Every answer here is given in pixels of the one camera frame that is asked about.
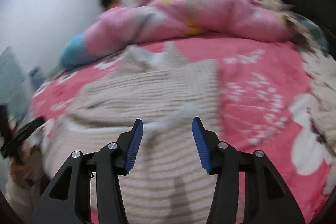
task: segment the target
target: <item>pink fabric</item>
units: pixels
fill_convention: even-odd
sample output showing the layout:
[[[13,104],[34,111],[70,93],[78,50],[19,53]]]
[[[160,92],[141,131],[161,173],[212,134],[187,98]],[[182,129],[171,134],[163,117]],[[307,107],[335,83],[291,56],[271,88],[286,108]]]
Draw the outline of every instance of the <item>pink fabric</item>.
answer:
[[[128,44],[230,33],[258,41],[285,41],[288,32],[276,12],[257,0],[140,0],[137,7],[103,13],[84,33],[85,49],[106,56]]]
[[[310,83],[293,45],[226,34],[177,39],[174,43],[189,61],[219,61],[222,140],[237,150],[265,151],[292,191],[307,223],[312,220],[328,198],[322,192],[330,166],[323,160],[314,173],[302,176],[296,173],[291,160],[293,140],[302,127],[291,120],[288,106],[295,96],[307,91]],[[164,42],[141,47],[161,52]],[[86,83],[112,73],[117,66],[118,61],[105,60],[45,84],[32,99],[34,115],[56,120]]]

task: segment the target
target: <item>white wall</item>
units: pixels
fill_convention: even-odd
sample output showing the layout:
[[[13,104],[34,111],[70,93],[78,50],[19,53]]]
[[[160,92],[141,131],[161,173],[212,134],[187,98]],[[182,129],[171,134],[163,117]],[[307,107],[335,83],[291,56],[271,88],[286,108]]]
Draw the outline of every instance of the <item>white wall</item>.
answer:
[[[100,0],[0,0],[0,52],[10,45],[25,73],[40,65],[47,74],[101,12]]]

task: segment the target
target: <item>cream knitted throw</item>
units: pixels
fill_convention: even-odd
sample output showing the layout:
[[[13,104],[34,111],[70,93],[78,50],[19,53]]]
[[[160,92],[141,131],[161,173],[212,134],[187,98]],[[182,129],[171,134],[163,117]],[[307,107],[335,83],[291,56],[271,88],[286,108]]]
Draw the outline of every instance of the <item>cream knitted throw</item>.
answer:
[[[191,124],[200,116],[206,129],[220,133],[216,62],[188,63],[173,44],[160,54],[130,46],[121,62],[117,72],[85,86],[59,118],[45,170],[55,175],[72,151],[98,151],[140,118],[134,169],[119,177],[129,223],[205,223],[216,177],[202,169]]]
[[[310,87],[316,101],[311,106],[311,116],[316,129],[324,136],[336,153],[336,61],[320,51],[302,53],[304,69],[313,78]]]

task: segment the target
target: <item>pink blanket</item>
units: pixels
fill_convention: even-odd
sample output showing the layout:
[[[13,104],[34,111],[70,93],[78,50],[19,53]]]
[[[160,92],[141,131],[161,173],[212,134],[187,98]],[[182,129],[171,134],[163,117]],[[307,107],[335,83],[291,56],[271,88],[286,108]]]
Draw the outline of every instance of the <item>pink blanket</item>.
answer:
[[[137,7],[103,13],[84,33],[90,56],[106,56],[127,44],[229,33],[257,41],[284,41],[286,28],[277,13],[257,0],[140,0]]]
[[[323,145],[315,141],[310,131],[306,107],[299,113],[302,122],[298,122],[293,107],[289,107],[297,96],[309,90],[310,83],[293,45],[289,42],[264,43],[228,34],[176,39],[174,43],[190,61],[218,60],[221,139],[241,151],[265,151],[288,184],[307,223],[312,220],[328,198],[322,193],[330,162]],[[142,47],[161,52],[164,42]],[[32,100],[34,115],[46,116],[51,140],[56,119],[77,92],[86,83],[113,73],[117,68],[115,57],[106,59],[65,74],[38,90]],[[306,133],[313,139],[306,140]],[[302,148],[305,141],[309,142],[303,145],[307,151]],[[301,154],[312,156],[302,161],[297,158]]]

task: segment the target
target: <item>bottle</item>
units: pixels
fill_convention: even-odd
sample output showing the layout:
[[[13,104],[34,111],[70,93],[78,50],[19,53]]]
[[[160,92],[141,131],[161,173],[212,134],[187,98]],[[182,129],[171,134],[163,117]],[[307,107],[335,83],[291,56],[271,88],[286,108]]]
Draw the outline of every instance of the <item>bottle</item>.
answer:
[[[35,90],[38,90],[38,88],[45,81],[45,77],[42,73],[40,66],[36,66],[31,72],[29,72],[29,77],[31,79],[31,84],[33,85]]]

